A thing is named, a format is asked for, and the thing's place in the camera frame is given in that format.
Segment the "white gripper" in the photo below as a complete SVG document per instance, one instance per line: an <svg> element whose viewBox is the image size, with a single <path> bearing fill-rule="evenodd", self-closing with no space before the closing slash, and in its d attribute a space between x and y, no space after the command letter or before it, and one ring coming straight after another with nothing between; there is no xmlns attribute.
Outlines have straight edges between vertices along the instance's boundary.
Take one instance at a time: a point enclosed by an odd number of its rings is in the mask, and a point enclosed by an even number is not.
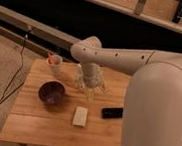
<svg viewBox="0 0 182 146"><path fill-rule="evenodd" d="M106 87L104 83L100 84L100 67L97 64L92 63L82 63L82 74L83 81L87 87L95 88L96 86L105 91ZM93 89L86 88L86 99L91 101L93 96Z"/></svg>

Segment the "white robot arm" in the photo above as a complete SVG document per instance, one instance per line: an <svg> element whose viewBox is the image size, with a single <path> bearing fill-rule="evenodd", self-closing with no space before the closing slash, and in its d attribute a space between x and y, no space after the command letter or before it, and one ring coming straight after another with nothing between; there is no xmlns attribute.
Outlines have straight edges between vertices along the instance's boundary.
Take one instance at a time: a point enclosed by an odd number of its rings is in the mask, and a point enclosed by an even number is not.
<svg viewBox="0 0 182 146"><path fill-rule="evenodd" d="M102 48L89 37L70 49L77 61L129 74L120 146L182 146L182 53Z"/></svg>

